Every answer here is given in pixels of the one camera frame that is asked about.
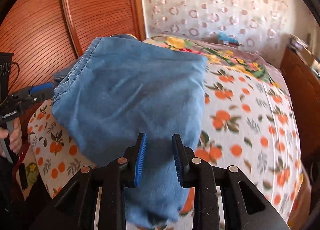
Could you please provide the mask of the person left hand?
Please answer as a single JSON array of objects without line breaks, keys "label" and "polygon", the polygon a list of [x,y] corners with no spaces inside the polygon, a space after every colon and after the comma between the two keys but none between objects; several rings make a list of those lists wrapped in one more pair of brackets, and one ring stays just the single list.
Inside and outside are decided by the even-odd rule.
[{"label": "person left hand", "polygon": [[14,126],[14,129],[11,133],[9,133],[7,129],[1,128],[0,138],[5,139],[7,138],[7,136],[9,136],[9,140],[10,140],[9,147],[15,154],[18,154],[23,144],[21,123],[19,118],[14,119],[13,126]]}]

